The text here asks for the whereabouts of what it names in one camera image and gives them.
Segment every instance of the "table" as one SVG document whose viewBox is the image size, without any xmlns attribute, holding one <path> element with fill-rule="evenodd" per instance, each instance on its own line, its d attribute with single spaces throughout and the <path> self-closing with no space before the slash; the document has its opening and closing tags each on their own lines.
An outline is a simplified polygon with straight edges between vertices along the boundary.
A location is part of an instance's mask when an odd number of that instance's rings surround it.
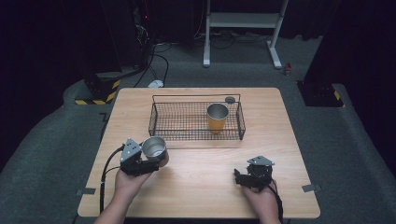
<svg viewBox="0 0 396 224">
<path fill-rule="evenodd" d="M 272 39 L 267 41 L 267 46 L 276 69 L 282 68 L 282 63 L 277 56 L 275 44 L 285 17 L 289 0 L 283 0 L 279 13 L 231 13 L 211 12 L 210 0 L 207 0 L 204 67 L 210 66 L 210 28 L 211 27 L 247 27 L 274 29 Z"/>
<path fill-rule="evenodd" d="M 99 215 L 100 178 L 110 154 L 128 137 L 149 137 L 152 95 L 241 94 L 246 132 L 243 140 L 167 141 L 170 160 L 145 183 L 128 217 L 254 218 L 256 215 L 234 182 L 233 169 L 246 174 L 247 160 L 262 155 L 275 162 L 273 178 L 283 201 L 284 218 L 320 214 L 304 161 L 276 88 L 122 89 L 114 104 L 78 213 Z M 115 157 L 108 168 L 119 166 Z M 106 178 L 105 206 L 114 192 L 116 171 Z"/>
</svg>

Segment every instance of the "metal cup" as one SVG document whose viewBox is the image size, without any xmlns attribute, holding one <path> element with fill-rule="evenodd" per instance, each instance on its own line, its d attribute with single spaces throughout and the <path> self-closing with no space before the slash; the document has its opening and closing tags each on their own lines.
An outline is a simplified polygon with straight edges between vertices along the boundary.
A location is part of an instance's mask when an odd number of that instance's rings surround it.
<svg viewBox="0 0 396 224">
<path fill-rule="evenodd" d="M 207 108 L 207 122 L 212 133 L 220 133 L 228 116 L 226 105 L 214 103 Z"/>
<path fill-rule="evenodd" d="M 169 154 L 165 141 L 160 136 L 151 136 L 142 145 L 142 152 L 149 161 L 158 160 L 163 167 L 169 162 Z"/>
</svg>

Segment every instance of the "wire basket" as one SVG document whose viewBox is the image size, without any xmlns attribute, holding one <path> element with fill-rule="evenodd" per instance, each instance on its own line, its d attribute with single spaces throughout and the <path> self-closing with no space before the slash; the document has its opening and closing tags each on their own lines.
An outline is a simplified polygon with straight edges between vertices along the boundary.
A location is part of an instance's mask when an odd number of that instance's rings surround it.
<svg viewBox="0 0 396 224">
<path fill-rule="evenodd" d="M 240 98 L 240 94 L 153 95 L 149 135 L 167 141 L 242 140 L 246 127 Z M 224 104 L 229 110 L 219 133 L 207 127 L 206 110 L 214 103 Z"/>
</svg>

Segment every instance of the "white stand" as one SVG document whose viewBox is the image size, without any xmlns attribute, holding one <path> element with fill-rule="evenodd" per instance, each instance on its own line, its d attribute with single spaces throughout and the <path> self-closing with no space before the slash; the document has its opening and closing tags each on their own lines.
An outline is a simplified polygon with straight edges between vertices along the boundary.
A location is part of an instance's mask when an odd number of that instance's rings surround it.
<svg viewBox="0 0 396 224">
<path fill-rule="evenodd" d="M 283 0 L 279 13 L 211 13 L 210 0 L 207 0 L 204 67 L 210 66 L 210 27 L 246 27 L 275 29 L 273 38 L 267 41 L 267 45 L 274 62 L 274 67 L 276 69 L 282 68 L 282 63 L 276 53 L 275 44 L 288 2 L 289 0 Z"/>
</svg>

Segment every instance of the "human hand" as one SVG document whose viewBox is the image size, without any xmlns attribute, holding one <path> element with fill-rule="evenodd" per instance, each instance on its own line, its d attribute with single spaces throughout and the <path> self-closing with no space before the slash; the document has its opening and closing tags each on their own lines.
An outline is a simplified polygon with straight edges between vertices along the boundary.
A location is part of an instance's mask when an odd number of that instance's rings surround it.
<svg viewBox="0 0 396 224">
<path fill-rule="evenodd" d="M 150 176 L 151 173 L 135 177 L 118 170 L 113 199 L 94 223 L 123 223 L 129 205 Z"/>
<path fill-rule="evenodd" d="M 151 174 L 133 176 L 125 174 L 122 170 L 118 170 L 113 199 L 120 200 L 124 204 L 129 205 Z"/>
<path fill-rule="evenodd" d="M 270 186 L 275 189 L 274 182 L 272 182 Z M 241 186 L 241 190 L 250 202 L 253 211 L 259 217 L 261 224 L 280 223 L 278 219 L 276 196 L 270 189 L 264 188 L 262 191 L 258 192 L 257 190 Z"/>
</svg>

